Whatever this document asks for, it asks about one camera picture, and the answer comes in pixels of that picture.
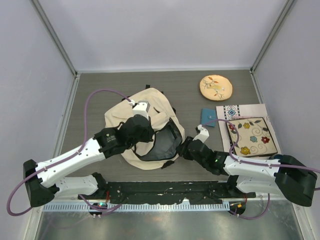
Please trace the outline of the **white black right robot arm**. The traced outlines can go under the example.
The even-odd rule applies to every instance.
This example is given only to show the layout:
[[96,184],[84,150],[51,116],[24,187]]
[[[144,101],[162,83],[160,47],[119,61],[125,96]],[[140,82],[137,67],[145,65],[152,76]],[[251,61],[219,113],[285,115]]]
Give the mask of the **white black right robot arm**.
[[253,159],[213,151],[199,139],[188,137],[177,148],[185,160],[196,161],[214,175],[228,176],[226,193],[233,198],[242,193],[280,195],[303,207],[313,202],[317,171],[290,155]]

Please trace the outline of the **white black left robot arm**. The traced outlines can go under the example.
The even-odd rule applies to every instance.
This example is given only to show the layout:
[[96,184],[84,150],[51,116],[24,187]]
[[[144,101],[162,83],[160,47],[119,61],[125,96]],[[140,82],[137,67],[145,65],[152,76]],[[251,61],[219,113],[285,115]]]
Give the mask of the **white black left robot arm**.
[[43,206],[55,197],[84,195],[89,199],[102,199],[108,184],[100,173],[85,177],[68,175],[95,162],[119,155],[137,143],[153,140],[151,119],[140,114],[130,117],[116,127],[107,127],[96,133],[83,146],[53,159],[23,164],[25,187],[32,208]]

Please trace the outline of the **cream canvas backpack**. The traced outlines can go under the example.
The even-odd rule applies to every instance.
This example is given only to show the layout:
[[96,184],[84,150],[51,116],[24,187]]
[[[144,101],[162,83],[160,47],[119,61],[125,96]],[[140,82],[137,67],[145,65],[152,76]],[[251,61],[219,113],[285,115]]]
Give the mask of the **cream canvas backpack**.
[[[149,121],[154,130],[152,141],[138,142],[130,149],[121,153],[122,157],[132,166],[141,170],[166,168],[177,158],[176,148],[185,140],[185,129],[180,124],[174,108],[163,92],[149,87],[132,96],[130,100],[148,101]],[[132,107],[123,100],[104,114],[105,126],[115,127],[126,122],[133,115]]]

